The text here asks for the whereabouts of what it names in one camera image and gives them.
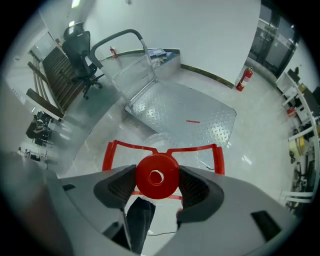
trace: diamond plate platform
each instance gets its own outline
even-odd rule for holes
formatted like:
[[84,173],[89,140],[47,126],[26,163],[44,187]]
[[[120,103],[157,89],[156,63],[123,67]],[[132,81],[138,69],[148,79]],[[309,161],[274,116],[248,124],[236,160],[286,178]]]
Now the diamond plate platform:
[[[169,133],[187,147],[207,144],[227,145],[236,111],[222,102],[182,84],[159,80],[124,108],[155,130]],[[203,152],[199,159],[213,168],[212,154]]]

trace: ceiling light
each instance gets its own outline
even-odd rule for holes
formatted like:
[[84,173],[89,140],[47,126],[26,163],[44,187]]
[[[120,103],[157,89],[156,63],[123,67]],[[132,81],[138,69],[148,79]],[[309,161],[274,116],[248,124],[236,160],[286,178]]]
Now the ceiling light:
[[80,3],[80,0],[72,0],[71,8],[76,8]]

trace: doorway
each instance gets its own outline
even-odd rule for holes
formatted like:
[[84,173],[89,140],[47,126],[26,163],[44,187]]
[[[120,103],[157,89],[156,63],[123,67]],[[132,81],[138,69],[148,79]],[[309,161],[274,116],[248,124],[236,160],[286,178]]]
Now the doorway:
[[248,57],[278,78],[289,63],[298,40],[299,34],[295,25],[272,6],[262,4]]

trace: white table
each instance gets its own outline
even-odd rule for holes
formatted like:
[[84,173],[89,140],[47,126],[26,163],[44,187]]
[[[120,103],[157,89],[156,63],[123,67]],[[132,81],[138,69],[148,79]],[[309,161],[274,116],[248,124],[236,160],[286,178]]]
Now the white table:
[[305,111],[307,112],[308,118],[311,122],[311,127],[299,132],[298,134],[291,136],[288,138],[288,141],[293,141],[297,138],[299,138],[300,136],[303,136],[307,133],[313,132],[314,136],[313,136],[313,145],[314,145],[314,171],[315,171],[315,181],[314,181],[314,187],[313,187],[313,192],[312,192],[312,196],[310,193],[305,193],[305,192],[291,192],[291,191],[283,191],[281,194],[286,196],[286,200],[288,201],[292,201],[292,200],[297,200],[297,198],[290,198],[290,196],[292,197],[312,197],[312,199],[315,197],[317,189],[318,189],[318,185],[319,185],[319,177],[320,177],[320,146],[319,146],[319,137],[318,137],[318,131],[317,131],[317,122],[316,119],[318,119],[319,117],[317,116],[313,116],[313,112],[310,110],[309,105],[307,104],[306,99],[304,98],[304,94],[299,90],[296,82],[287,74],[287,73],[283,73],[281,75],[281,77],[277,80],[277,84],[280,84],[280,82],[282,82],[282,80],[285,79],[287,81],[287,86],[284,90],[280,90],[283,92],[283,96],[285,95],[286,92],[288,92],[288,90],[292,90],[291,88],[295,89],[294,93],[292,93],[292,95],[283,102],[282,106],[285,106],[289,101],[291,101],[293,98],[299,98],[302,106],[304,107]]

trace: red plastic holder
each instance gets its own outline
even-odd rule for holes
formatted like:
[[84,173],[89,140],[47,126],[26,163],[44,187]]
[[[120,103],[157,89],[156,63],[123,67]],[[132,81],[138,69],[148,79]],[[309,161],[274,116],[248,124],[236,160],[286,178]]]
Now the red plastic holder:
[[172,195],[179,186],[179,164],[172,156],[175,152],[195,152],[212,149],[214,159],[214,172],[225,175],[224,155],[221,147],[210,144],[197,147],[170,148],[167,152],[158,152],[154,147],[133,145],[119,140],[109,142],[102,164],[102,171],[112,169],[112,164],[117,145],[131,149],[151,151],[152,154],[143,158],[136,167],[135,181],[140,192],[133,195],[145,195],[151,199],[173,198],[181,199],[180,196]]

